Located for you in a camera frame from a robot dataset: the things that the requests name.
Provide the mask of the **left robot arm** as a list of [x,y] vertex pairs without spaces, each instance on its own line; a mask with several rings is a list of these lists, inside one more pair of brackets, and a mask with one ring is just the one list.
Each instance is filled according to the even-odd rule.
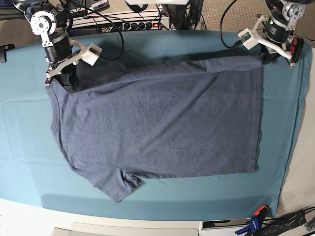
[[296,25],[305,13],[310,0],[267,0],[270,16],[263,21],[262,37],[291,56],[291,68],[298,63],[305,40],[295,34]]

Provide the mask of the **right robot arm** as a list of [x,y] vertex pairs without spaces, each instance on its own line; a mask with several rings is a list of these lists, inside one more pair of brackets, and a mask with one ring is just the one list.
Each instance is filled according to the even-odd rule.
[[14,0],[14,7],[24,14],[34,35],[40,36],[41,45],[49,63],[45,87],[57,80],[69,93],[75,93],[79,80],[76,75],[72,45],[68,38],[68,25],[72,18],[64,11],[59,0]]

